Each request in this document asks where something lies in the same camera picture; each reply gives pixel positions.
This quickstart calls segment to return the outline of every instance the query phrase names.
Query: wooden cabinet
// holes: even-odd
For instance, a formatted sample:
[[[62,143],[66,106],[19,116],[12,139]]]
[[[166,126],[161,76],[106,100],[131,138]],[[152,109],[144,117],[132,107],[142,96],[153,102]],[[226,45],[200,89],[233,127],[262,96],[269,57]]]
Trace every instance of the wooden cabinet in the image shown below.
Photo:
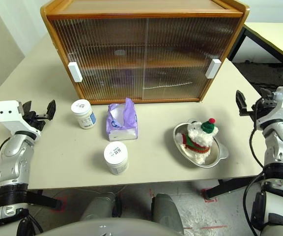
[[[79,97],[92,104],[202,100],[212,59],[224,61],[248,12],[235,0],[54,0],[41,8]]]

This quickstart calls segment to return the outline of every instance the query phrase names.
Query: metal bowl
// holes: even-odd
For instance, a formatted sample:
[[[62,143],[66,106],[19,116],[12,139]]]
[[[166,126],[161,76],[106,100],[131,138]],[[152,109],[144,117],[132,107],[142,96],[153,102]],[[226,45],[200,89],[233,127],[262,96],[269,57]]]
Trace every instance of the metal bowl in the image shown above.
[[[226,159],[229,156],[229,152],[228,149],[222,145],[221,143],[219,143],[219,141],[217,140],[217,138],[214,137],[214,142],[212,143],[212,146],[210,147],[210,154],[209,156],[206,158],[205,163],[204,164],[199,164],[196,161],[194,161],[193,159],[191,159],[183,150],[182,148],[179,146],[179,144],[176,142],[175,139],[175,135],[177,133],[181,133],[181,134],[187,134],[187,126],[190,123],[182,123],[177,125],[174,130],[173,130],[173,139],[175,142],[175,145],[177,147],[177,149],[179,149],[179,151],[182,153],[182,155],[188,159],[190,162],[194,163],[195,165],[202,167],[202,168],[211,168],[214,167],[215,165],[217,165],[219,163],[219,161],[221,159]]]

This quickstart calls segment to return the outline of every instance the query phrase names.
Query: tissue box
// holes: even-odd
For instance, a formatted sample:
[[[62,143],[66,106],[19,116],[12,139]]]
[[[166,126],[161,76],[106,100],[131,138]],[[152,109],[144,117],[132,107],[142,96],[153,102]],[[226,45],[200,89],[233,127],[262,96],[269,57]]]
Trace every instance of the tissue box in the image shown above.
[[[126,98],[124,104],[110,104],[107,116],[107,136],[110,141],[136,139],[137,115],[134,103]]]

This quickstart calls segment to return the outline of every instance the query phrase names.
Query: cabinet shelf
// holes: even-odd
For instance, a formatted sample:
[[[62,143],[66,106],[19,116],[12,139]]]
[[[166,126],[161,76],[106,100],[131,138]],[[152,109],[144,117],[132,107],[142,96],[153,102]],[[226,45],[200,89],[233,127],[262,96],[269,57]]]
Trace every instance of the cabinet shelf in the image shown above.
[[[206,59],[193,49],[164,46],[86,47],[68,54],[84,70],[201,67]]]

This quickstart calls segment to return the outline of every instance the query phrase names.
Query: white jar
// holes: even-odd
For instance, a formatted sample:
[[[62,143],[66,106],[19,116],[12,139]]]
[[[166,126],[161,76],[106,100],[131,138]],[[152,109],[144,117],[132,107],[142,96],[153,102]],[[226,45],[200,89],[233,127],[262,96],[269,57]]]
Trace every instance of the white jar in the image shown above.
[[[112,174],[118,175],[127,170],[127,148],[124,143],[111,142],[104,149],[103,155]]]
[[[72,104],[71,110],[81,128],[90,129],[96,124],[96,117],[94,116],[89,101],[85,99],[77,100]]]

